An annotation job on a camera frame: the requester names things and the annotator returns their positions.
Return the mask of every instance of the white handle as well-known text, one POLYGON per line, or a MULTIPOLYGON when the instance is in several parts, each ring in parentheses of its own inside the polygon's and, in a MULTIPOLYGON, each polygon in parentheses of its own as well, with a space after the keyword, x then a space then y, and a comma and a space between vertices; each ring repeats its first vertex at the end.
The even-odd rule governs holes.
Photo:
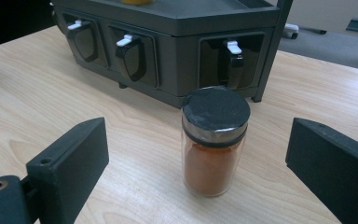
POLYGON ((228 41, 227 48, 232 54, 241 54, 242 53, 242 50, 238 47, 238 42, 235 40, 228 41))
POLYGON ((132 35, 124 35, 124 39, 119 40, 116 44, 119 47, 126 46, 132 42, 132 35))
POLYGON ((75 30, 81 26, 81 20, 75 21, 75 24, 68 26, 68 30, 75 30))

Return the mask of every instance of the gray carpet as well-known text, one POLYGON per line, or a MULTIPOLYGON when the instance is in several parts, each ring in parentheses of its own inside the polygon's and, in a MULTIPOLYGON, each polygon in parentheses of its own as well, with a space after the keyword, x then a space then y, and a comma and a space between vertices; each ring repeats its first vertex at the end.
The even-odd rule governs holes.
POLYGON ((297 39, 290 36, 283 34, 279 50, 358 68, 358 35, 320 35, 317 30, 300 27, 297 39))

